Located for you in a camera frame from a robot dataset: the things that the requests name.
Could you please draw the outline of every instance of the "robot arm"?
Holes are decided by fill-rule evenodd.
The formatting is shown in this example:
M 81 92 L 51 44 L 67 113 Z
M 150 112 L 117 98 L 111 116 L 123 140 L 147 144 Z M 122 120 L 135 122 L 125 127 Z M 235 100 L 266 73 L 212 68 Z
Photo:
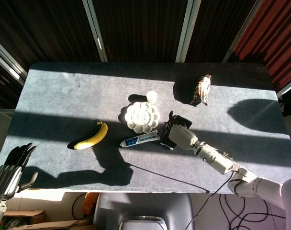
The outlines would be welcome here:
M 284 184 L 257 177 L 249 169 L 233 161 L 233 157 L 200 142 L 197 136 L 183 126 L 172 126 L 170 140 L 185 150 L 193 150 L 196 156 L 221 174 L 234 171 L 228 188 L 237 196 L 257 196 L 286 211 L 286 229 L 291 229 L 291 179 Z
M 22 176 L 23 170 L 31 156 L 31 153 L 36 149 L 32 144 L 15 147 L 8 155 L 4 165 L 0 167 L 0 222 L 7 207 L 5 202 L 11 199 L 15 193 L 24 189 L 30 188 L 38 173 L 34 173 L 29 183 L 18 185 Z

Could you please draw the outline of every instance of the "gray tablecloth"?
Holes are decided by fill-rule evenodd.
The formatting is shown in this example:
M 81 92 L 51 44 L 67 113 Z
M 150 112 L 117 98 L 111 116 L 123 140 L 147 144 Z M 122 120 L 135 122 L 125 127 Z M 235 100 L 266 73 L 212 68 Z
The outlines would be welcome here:
M 209 104 L 187 104 L 198 78 L 213 76 Z M 171 110 L 193 122 L 199 140 L 234 156 L 257 176 L 291 178 L 291 142 L 267 69 L 258 64 L 37 63 L 29 71 L 0 154 L 0 166 L 15 146 L 33 142 L 22 181 L 38 172 L 37 188 L 99 191 L 213 192 L 220 175 L 192 151 L 149 142 L 120 142 L 136 134 L 123 121 L 126 107 L 150 90 L 158 93 L 160 134 Z M 107 123 L 105 139 L 72 150 L 91 137 L 96 121 Z M 230 193 L 227 186 L 221 193 Z

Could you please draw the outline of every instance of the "toothpaste tube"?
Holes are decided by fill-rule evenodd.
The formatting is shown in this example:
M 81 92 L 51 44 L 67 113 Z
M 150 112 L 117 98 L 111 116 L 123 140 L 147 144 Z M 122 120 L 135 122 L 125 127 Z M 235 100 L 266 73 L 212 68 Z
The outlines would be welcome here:
M 149 141 L 154 141 L 154 140 L 160 140 L 159 136 L 157 135 L 158 131 L 154 130 L 152 132 L 134 137 L 134 138 L 129 138 L 121 142 L 120 146 L 121 147 L 129 147 L 132 145 L 138 145 L 141 143 L 149 142 Z

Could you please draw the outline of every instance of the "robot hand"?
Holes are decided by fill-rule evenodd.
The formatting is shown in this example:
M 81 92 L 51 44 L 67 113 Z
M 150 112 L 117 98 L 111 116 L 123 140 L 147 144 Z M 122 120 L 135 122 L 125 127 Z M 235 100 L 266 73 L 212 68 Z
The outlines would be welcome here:
M 8 155 L 4 165 L 0 167 L 0 200 L 6 201 L 11 199 L 16 192 L 30 188 L 38 173 L 35 172 L 29 183 L 18 185 L 22 172 L 31 156 L 36 149 L 32 143 L 15 147 Z

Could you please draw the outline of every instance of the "yellow banana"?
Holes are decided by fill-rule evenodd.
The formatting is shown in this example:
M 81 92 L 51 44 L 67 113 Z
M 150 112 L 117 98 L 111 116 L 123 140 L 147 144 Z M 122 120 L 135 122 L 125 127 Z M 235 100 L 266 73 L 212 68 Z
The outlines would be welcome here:
M 98 144 L 101 140 L 103 140 L 103 138 L 106 136 L 107 134 L 107 124 L 102 122 L 102 121 L 99 121 L 97 123 L 97 125 L 101 125 L 101 128 L 99 130 L 99 132 L 94 135 L 93 137 L 87 139 L 87 140 L 84 140 L 84 141 L 81 141 L 79 142 L 78 144 L 76 144 L 74 146 L 74 149 L 76 150 L 84 150 L 86 148 L 89 148 L 91 146 L 94 146 L 95 144 Z

